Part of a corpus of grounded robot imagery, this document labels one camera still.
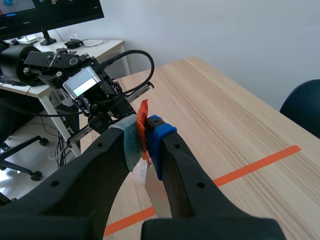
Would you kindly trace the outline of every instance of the desk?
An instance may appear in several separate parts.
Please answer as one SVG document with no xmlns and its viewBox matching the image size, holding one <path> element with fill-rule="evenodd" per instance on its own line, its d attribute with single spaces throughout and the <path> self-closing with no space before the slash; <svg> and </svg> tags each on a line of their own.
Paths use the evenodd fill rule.
<svg viewBox="0 0 320 240">
<path fill-rule="evenodd" d="M 129 89 L 148 74 L 119 82 Z M 318 138 L 198 58 L 157 67 L 151 82 L 155 89 L 132 107 L 149 99 L 149 116 L 177 127 L 229 200 L 253 216 L 276 219 L 288 240 L 320 238 Z M 86 136 L 82 150 L 97 136 Z M 241 176 L 234 178 L 231 172 L 238 169 Z M 138 240 L 150 217 L 156 216 L 146 190 L 130 174 L 113 203 L 104 239 Z"/>
<path fill-rule="evenodd" d="M 98 62 L 104 61 L 107 55 L 109 54 L 112 54 L 117 51 L 123 53 L 125 51 L 124 49 L 125 42 L 122 40 L 108 40 L 104 44 L 100 44 L 102 42 L 103 42 L 102 40 L 86 40 L 85 45 L 93 46 L 93 47 L 82 46 L 77 49 L 73 49 L 73 51 L 76 51 L 78 55 L 83 55 L 85 53 L 88 53 L 91 57 L 95 57 Z M 66 48 L 64 42 L 56 42 L 49 46 L 41 46 L 40 43 L 37 42 L 34 46 L 42 52 L 56 52 L 57 48 Z M 127 58 L 123 57 L 121 60 L 124 65 L 125 73 L 127 75 L 130 75 L 130 69 L 129 69 Z M 29 88 L 30 88 L 29 86 L 12 86 L 10 84 L 0 85 L 0 89 L 22 94 L 22 95 L 26 95 Z M 53 90 L 54 89 L 49 87 L 48 85 L 36 86 L 30 89 L 30 91 L 28 92 L 28 96 L 38 98 L 39 101 L 42 103 L 44 109 L 47 111 L 49 115 L 56 115 L 57 112 L 48 98 L 49 94 Z M 51 119 L 55 124 L 56 128 L 59 130 L 59 132 L 63 136 L 64 140 L 67 140 L 69 137 L 71 137 L 71 135 L 69 134 L 68 130 L 66 129 L 66 127 L 64 126 L 63 122 L 59 117 L 52 117 Z M 76 157 L 79 156 L 80 151 L 77 145 L 72 144 L 72 146 L 73 148 L 71 150 L 73 154 Z"/>
</svg>

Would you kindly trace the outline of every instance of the white wall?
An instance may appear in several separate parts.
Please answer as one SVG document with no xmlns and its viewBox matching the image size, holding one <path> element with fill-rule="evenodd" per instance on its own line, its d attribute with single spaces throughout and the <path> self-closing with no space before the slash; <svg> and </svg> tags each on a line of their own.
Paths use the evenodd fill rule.
<svg viewBox="0 0 320 240">
<path fill-rule="evenodd" d="M 105 18 L 60 28 L 61 36 L 125 40 L 127 50 L 149 52 L 157 66 L 200 57 L 278 110 L 297 85 L 320 78 L 319 0 L 101 4 Z M 149 68 L 140 56 L 131 57 L 129 65 L 133 72 Z"/>
</svg>

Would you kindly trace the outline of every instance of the teal tape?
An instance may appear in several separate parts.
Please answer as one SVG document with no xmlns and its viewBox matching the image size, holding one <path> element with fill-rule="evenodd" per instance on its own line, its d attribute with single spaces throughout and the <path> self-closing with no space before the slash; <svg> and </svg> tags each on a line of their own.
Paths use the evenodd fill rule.
<svg viewBox="0 0 320 240">
<path fill-rule="evenodd" d="M 121 129 L 123 131 L 125 161 L 130 172 L 134 170 L 143 152 L 138 135 L 136 117 L 136 114 L 127 116 L 109 127 Z"/>
</svg>

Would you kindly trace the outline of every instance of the orange tape line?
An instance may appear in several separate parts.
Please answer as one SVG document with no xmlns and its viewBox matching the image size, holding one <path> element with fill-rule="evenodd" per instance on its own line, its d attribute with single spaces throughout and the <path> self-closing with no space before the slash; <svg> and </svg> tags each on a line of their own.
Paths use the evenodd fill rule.
<svg viewBox="0 0 320 240">
<path fill-rule="evenodd" d="M 297 152 L 301 151 L 301 148 L 297 145 L 290 146 L 286 149 L 283 149 L 281 151 L 278 151 L 270 156 L 267 156 L 261 160 L 255 161 L 253 163 L 250 163 L 244 167 L 241 167 L 235 171 L 232 171 L 224 176 L 218 177 L 215 180 L 213 180 L 214 184 L 218 187 L 221 187 L 224 184 L 230 183 L 233 180 L 236 180 L 238 178 L 241 178 L 249 173 L 252 173 L 258 169 L 261 169 L 269 164 L 272 164 L 276 161 L 279 161 L 281 159 L 284 159 L 285 157 L 288 157 L 292 154 L 295 154 Z M 153 215 L 156 215 L 155 209 L 151 206 L 145 210 L 139 211 L 133 215 L 127 216 L 119 221 L 116 221 L 114 223 L 111 223 L 110 225 L 107 225 L 104 230 L 104 237 L 110 234 L 113 234 L 117 231 L 120 231 L 126 227 L 129 227 L 133 224 L 136 224 L 140 221 L 143 221 L 147 218 L 152 217 Z"/>
<path fill-rule="evenodd" d="M 243 177 L 244 175 L 247 175 L 249 173 L 252 173 L 258 169 L 261 169 L 269 164 L 272 164 L 276 161 L 279 161 L 281 159 L 284 159 L 285 157 L 288 157 L 292 154 L 295 154 L 297 152 L 301 151 L 301 148 L 297 145 L 290 146 L 288 148 L 285 148 L 281 151 L 278 151 L 270 156 L 267 156 L 265 158 L 262 158 L 259 161 L 255 161 L 253 163 L 250 163 L 244 167 L 241 167 L 235 171 L 232 171 L 224 176 L 218 177 L 215 180 L 213 180 L 214 184 L 217 187 L 220 187 L 224 184 L 230 183 L 233 180 L 236 180 L 238 178 Z"/>
<path fill-rule="evenodd" d="M 147 218 L 150 218 L 153 215 L 156 215 L 155 209 L 152 206 L 148 207 L 145 210 L 139 211 L 139 212 L 132 214 L 130 216 L 127 216 L 119 221 L 111 223 L 110 225 L 107 225 L 104 230 L 103 236 L 105 237 L 107 235 L 113 234 L 119 230 L 122 230 L 126 227 L 129 227 L 133 224 L 136 224 L 140 221 L 143 221 Z"/>
</svg>

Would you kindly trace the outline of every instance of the office chair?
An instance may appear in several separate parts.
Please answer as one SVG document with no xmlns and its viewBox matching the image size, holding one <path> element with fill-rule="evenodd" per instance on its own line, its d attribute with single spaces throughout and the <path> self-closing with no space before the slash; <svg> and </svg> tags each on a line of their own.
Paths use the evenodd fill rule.
<svg viewBox="0 0 320 240">
<path fill-rule="evenodd" d="M 17 170 L 29 174 L 33 181 L 39 181 L 42 177 L 42 173 L 40 171 L 32 172 L 30 169 L 27 169 L 25 167 L 19 166 L 17 164 L 5 160 L 13 154 L 17 153 L 18 151 L 20 151 L 21 149 L 24 149 L 25 147 L 29 146 L 30 144 L 38 140 L 40 145 L 44 147 L 47 146 L 47 144 L 49 143 L 49 141 L 46 138 L 35 136 L 28 141 L 25 141 L 17 146 L 9 148 L 5 144 L 5 140 L 7 140 L 7 138 L 13 131 L 15 125 L 15 118 L 17 118 L 19 114 L 20 113 L 16 112 L 15 110 L 0 103 L 0 145 L 2 146 L 2 149 L 5 149 L 4 152 L 0 153 L 0 170 L 3 171 L 6 168 Z"/>
<path fill-rule="evenodd" d="M 297 86 L 284 101 L 280 113 L 320 138 L 320 79 Z"/>
</svg>

